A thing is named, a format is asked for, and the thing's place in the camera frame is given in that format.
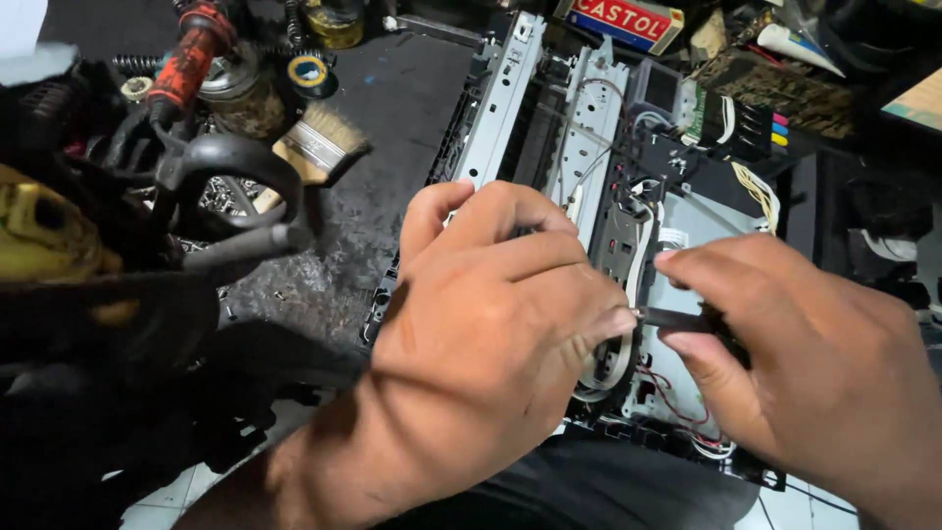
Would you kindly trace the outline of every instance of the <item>dark jeans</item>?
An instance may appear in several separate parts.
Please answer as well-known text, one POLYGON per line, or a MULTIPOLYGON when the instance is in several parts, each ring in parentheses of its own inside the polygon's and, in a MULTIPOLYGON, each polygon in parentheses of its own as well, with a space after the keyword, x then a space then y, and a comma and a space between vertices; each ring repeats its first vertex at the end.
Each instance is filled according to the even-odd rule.
POLYGON ((624 441, 553 437, 482 484, 378 528, 730 530, 758 493, 624 441))

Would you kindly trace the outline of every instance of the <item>workbench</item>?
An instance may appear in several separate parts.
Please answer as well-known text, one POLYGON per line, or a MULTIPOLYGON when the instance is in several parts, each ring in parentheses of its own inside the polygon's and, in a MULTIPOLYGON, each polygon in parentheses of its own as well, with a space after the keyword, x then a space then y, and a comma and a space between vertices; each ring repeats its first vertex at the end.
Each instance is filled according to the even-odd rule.
MULTIPOLYGON (((280 4, 250 4, 256 14, 281 17, 280 4)), ((171 0, 49 0, 41 40, 77 44, 89 59, 163 55, 176 43, 176 22, 171 0)), ((315 214, 312 248, 264 263, 229 289, 220 302, 223 323, 229 324, 228 306, 236 323, 281 324, 333 354, 353 355, 373 290, 398 249, 406 207, 438 153, 472 54, 458 44, 401 33, 337 53, 339 90, 328 102, 365 132, 372 150, 331 188, 307 189, 315 214)), ((316 351, 302 348, 300 355, 320 355, 316 351)))

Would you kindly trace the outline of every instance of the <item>disassembled printer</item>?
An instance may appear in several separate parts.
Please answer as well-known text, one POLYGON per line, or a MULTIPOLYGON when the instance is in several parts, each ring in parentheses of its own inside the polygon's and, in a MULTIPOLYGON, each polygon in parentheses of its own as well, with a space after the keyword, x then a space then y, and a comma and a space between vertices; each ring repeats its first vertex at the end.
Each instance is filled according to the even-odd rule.
MULTIPOLYGON (((468 178, 476 188, 506 180, 541 190, 576 224, 593 266, 623 286, 632 306, 700 313, 698 295, 657 274, 654 255, 774 231, 778 217, 768 185, 741 164, 709 156, 725 140, 704 141, 705 92, 651 60, 616 62, 609 38, 562 56, 544 41, 543 17, 520 12, 492 24, 500 27, 472 59, 427 185, 468 178)), ((731 112, 745 111, 732 100, 714 101, 725 129, 731 112)), ((364 350, 379 333, 397 273, 398 257, 376 290, 360 337, 364 350)), ((573 391, 565 428, 783 489, 783 473, 723 436, 656 331, 643 325, 597 349, 595 366, 573 391)))

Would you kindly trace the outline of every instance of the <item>metal can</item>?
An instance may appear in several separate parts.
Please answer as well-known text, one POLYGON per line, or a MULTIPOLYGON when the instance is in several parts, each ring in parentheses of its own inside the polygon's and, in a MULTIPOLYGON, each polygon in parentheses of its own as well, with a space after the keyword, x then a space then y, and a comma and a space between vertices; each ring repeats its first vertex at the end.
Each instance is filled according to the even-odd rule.
POLYGON ((261 72, 258 52, 247 42, 237 44, 230 56, 213 59, 200 99, 213 111, 221 130, 248 138, 267 138, 285 120, 284 102, 261 72))

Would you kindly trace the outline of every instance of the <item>brush bristles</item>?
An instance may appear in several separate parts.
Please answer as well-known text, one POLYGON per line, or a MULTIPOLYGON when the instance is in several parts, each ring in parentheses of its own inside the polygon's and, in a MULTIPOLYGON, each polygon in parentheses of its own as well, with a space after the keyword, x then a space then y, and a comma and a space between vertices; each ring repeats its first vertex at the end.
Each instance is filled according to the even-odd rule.
POLYGON ((360 129, 322 103, 308 105, 301 120, 347 154, 366 149, 366 137, 360 129))

